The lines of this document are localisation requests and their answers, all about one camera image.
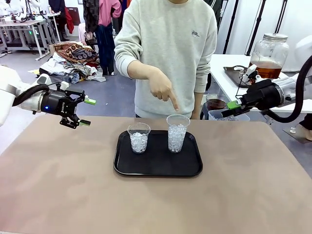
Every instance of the hand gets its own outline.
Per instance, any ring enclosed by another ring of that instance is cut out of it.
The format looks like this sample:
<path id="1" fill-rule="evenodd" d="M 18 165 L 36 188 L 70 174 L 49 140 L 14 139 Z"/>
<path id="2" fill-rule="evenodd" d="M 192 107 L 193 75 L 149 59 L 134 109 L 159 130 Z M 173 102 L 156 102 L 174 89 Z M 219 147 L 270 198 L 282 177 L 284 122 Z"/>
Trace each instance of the hand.
<path id="1" fill-rule="evenodd" d="M 147 78 L 150 82 L 151 93 L 159 100 L 168 101 L 171 100 L 176 111 L 179 110 L 176 96 L 172 89 L 171 81 L 163 74 L 161 70 L 153 67 L 149 70 Z"/>
<path id="2" fill-rule="evenodd" d="M 193 111 L 191 119 L 198 119 L 198 120 L 200 120 L 200 113 L 197 112 L 197 111 Z"/>

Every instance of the red garment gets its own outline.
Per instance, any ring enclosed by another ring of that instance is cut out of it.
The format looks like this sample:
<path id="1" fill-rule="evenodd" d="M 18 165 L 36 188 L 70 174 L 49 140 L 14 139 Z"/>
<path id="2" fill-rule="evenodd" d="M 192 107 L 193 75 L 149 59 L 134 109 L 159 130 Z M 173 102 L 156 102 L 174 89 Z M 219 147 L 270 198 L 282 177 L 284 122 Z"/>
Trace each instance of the red garment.
<path id="1" fill-rule="evenodd" d="M 69 31 L 70 34 L 73 33 L 74 30 L 74 23 L 73 23 L 73 19 L 69 14 L 68 9 L 65 7 L 65 14 L 66 14 L 66 21 L 67 21 L 67 29 Z"/>

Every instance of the plastic cup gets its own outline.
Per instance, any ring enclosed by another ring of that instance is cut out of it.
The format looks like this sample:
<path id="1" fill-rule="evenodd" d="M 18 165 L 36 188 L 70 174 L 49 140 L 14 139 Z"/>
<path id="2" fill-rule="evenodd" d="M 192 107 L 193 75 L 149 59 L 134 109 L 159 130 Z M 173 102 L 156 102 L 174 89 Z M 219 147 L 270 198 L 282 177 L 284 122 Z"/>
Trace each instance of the plastic cup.
<path id="1" fill-rule="evenodd" d="M 136 123 L 128 127 L 132 151 L 142 154 L 146 150 L 148 134 L 151 132 L 150 126 L 145 123 Z"/>
<path id="2" fill-rule="evenodd" d="M 183 115 L 167 117 L 168 123 L 168 149 L 172 153 L 179 153 L 182 149 L 187 127 L 191 121 Z"/>
<path id="3" fill-rule="evenodd" d="M 219 94 L 207 94 L 207 109 L 209 111 L 221 110 L 226 107 L 226 96 Z"/>

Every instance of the metal tray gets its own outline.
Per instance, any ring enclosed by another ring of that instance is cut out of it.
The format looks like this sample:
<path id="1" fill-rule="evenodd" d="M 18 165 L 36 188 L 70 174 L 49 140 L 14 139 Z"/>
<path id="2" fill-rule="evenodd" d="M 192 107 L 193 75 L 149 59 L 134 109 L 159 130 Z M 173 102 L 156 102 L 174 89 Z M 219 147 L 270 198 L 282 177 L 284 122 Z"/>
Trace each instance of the metal tray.
<path id="1" fill-rule="evenodd" d="M 234 66 L 234 67 L 223 67 L 224 72 L 228 75 L 228 77 L 237 85 L 239 86 L 240 84 L 240 78 L 239 78 L 239 70 L 236 70 L 237 67 L 242 67 L 244 68 L 245 72 L 247 71 L 247 67 L 244 66 Z M 241 88 L 249 88 L 250 84 L 242 82 L 240 87 Z"/>
<path id="2" fill-rule="evenodd" d="M 201 173 L 203 163 L 195 137 L 186 133 L 180 153 L 168 150 L 168 131 L 152 130 L 146 151 L 135 154 L 127 131 L 118 138 L 114 169 L 124 176 L 193 177 Z"/>

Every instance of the pink garment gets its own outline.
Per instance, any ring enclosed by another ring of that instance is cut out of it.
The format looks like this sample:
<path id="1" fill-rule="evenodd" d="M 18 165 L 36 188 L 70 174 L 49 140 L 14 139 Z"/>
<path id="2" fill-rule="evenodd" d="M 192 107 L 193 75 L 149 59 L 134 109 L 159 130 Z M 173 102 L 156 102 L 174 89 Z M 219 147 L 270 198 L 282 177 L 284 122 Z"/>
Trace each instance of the pink garment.
<path id="1" fill-rule="evenodd" d="M 121 15 L 121 4 L 119 0 L 99 0 L 99 25 L 107 26 L 112 22 L 112 8 L 115 9 L 113 17 L 118 18 Z"/>

